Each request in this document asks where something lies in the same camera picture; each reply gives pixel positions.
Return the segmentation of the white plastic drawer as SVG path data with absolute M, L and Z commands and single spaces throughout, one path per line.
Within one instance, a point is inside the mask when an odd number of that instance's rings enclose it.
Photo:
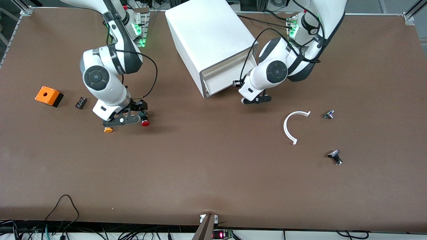
M 205 98 L 209 98 L 210 96 L 232 86 L 233 81 L 239 80 L 241 78 L 243 65 L 243 62 L 238 63 L 226 70 L 219 70 L 209 76 L 203 76 Z
M 241 64 L 244 62 L 244 60 L 246 59 L 247 55 L 244 53 L 240 53 L 238 55 L 232 56 L 224 61 L 221 61 L 218 64 L 215 64 L 212 67 L 209 67 L 206 70 L 202 71 L 202 76 L 204 78 L 209 78 L 212 77 L 214 75 L 220 74 L 223 71 L 229 70 L 232 67 L 237 66 L 238 64 Z

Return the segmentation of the white drawer cabinet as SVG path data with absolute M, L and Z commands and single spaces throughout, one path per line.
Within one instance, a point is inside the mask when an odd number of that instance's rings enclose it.
M 177 52 L 204 99 L 203 70 L 240 53 L 247 55 L 241 73 L 257 65 L 258 43 L 226 0 L 189 0 L 166 10 L 165 17 Z

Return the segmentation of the black rectangular push button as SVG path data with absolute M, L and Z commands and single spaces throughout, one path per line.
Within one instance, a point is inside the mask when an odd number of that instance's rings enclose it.
M 335 162 L 335 165 L 341 165 L 343 163 L 343 160 L 339 157 L 340 150 L 334 150 L 330 153 L 328 153 L 327 157 L 332 158 Z

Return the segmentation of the brown angled bar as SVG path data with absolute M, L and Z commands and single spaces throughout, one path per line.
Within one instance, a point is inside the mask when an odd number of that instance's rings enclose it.
M 218 215 L 216 214 L 201 214 L 200 225 L 192 240 L 212 240 L 212 233 L 215 225 L 218 224 Z

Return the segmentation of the white curved plastic clip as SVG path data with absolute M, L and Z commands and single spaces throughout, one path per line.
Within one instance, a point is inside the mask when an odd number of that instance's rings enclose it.
M 311 114 L 311 111 L 307 111 L 307 112 L 305 112 L 305 111 L 294 111 L 294 112 L 288 114 L 287 117 L 285 118 L 284 123 L 283 123 L 283 130 L 284 130 L 284 133 L 287 136 L 287 138 L 292 141 L 293 145 L 297 144 L 298 139 L 294 138 L 293 135 L 290 134 L 288 127 L 287 127 L 288 120 L 290 119 L 291 116 L 294 116 L 294 115 L 301 115 L 304 117 L 308 117 L 310 114 Z

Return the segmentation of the small device with red light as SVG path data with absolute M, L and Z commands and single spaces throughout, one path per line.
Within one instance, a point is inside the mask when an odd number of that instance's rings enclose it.
M 234 239 L 232 230 L 214 230 L 212 231 L 212 240 L 228 240 Z

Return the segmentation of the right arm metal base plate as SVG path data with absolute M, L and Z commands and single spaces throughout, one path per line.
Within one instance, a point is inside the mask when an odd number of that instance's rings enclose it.
M 134 39 L 137 47 L 145 47 L 145 42 L 148 33 L 148 22 L 151 19 L 151 12 L 148 8 L 132 9 L 132 23 L 136 37 Z

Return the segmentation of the orange button enclosure box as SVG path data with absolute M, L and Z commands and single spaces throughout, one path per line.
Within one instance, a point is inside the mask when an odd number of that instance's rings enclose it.
M 57 108 L 63 97 L 64 95 L 58 90 L 42 86 L 42 88 L 36 95 L 35 100 L 45 105 Z

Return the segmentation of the aluminium frame rail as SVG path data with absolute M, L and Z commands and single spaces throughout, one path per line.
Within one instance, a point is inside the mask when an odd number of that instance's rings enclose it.
M 12 41 L 24 16 L 30 16 L 34 7 L 24 0 L 0 0 L 0 69 L 4 65 Z

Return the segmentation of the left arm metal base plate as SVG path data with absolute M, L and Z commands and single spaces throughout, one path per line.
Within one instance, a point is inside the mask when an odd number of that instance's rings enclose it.
M 289 39 L 295 40 L 299 30 L 299 21 L 297 18 L 286 18 L 287 36 Z

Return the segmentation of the aluminium frame corner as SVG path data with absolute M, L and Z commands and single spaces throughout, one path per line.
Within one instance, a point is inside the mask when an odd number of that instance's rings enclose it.
M 423 8 L 427 6 L 427 0 L 416 0 L 416 2 L 403 14 L 405 24 L 407 26 L 415 25 L 414 17 L 417 15 Z

